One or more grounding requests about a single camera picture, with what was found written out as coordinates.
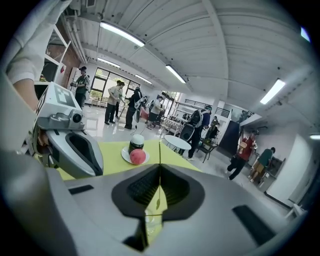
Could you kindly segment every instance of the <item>red ball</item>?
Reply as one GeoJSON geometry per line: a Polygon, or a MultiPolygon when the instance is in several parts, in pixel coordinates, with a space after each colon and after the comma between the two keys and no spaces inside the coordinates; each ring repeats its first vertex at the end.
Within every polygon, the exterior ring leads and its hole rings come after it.
{"type": "Polygon", "coordinates": [[[130,153],[130,160],[134,165],[140,165],[146,160],[146,153],[142,149],[134,149],[130,153]]]}

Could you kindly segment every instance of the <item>white plate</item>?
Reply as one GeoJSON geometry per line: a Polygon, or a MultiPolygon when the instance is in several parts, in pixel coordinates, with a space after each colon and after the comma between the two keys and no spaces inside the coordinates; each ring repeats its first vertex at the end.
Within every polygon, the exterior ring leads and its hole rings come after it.
{"type": "MultiPolygon", "coordinates": [[[[149,161],[150,155],[147,151],[145,151],[144,149],[142,149],[145,153],[145,160],[142,164],[145,164],[146,162],[149,161]]],[[[121,156],[123,157],[124,160],[126,160],[127,162],[129,162],[130,164],[133,164],[131,162],[130,159],[130,155],[129,155],[129,148],[127,146],[125,146],[122,150],[121,150],[121,156]]]]}

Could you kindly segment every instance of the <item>round table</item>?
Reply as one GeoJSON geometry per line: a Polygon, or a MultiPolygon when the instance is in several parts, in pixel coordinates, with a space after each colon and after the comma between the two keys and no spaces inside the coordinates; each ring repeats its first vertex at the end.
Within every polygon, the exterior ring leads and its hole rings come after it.
{"type": "Polygon", "coordinates": [[[181,138],[178,138],[172,135],[165,135],[164,138],[168,143],[170,143],[171,145],[174,145],[176,148],[179,148],[181,150],[191,149],[191,145],[181,138]]]}

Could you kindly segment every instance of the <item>red shirt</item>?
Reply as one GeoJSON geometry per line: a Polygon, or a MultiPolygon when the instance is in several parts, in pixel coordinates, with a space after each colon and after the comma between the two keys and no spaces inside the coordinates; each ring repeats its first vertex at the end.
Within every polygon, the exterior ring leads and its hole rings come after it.
{"type": "Polygon", "coordinates": [[[243,149],[242,153],[240,153],[240,150],[238,152],[238,156],[241,157],[242,159],[248,161],[249,157],[251,155],[251,151],[252,151],[252,146],[255,145],[255,141],[251,139],[251,137],[249,138],[244,138],[242,140],[242,142],[246,143],[246,148],[243,149]]]}

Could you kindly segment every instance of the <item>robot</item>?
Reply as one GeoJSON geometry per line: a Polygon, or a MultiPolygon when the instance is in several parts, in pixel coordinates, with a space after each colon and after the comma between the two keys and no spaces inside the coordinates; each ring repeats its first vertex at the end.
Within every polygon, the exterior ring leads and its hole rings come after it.
{"type": "Polygon", "coordinates": [[[32,148],[45,167],[60,167],[76,179],[103,174],[99,145],[85,132],[82,110],[72,92],[51,82],[35,112],[32,148]],[[48,146],[39,144],[40,133],[47,136],[48,146]]]}

